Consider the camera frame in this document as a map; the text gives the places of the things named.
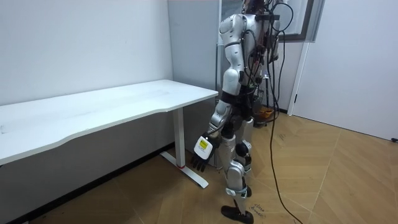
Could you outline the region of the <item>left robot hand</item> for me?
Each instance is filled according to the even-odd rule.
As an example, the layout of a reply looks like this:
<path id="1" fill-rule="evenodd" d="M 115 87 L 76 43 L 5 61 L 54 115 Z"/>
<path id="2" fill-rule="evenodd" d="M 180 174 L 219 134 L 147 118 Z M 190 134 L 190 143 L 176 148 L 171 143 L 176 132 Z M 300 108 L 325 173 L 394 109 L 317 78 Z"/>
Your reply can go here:
<path id="1" fill-rule="evenodd" d="M 220 144 L 221 135 L 219 132 L 214 134 L 202 134 L 193 148 L 193 156 L 190 160 L 193 168 L 203 172 L 211 157 L 215 153 L 215 150 L 219 148 Z"/>

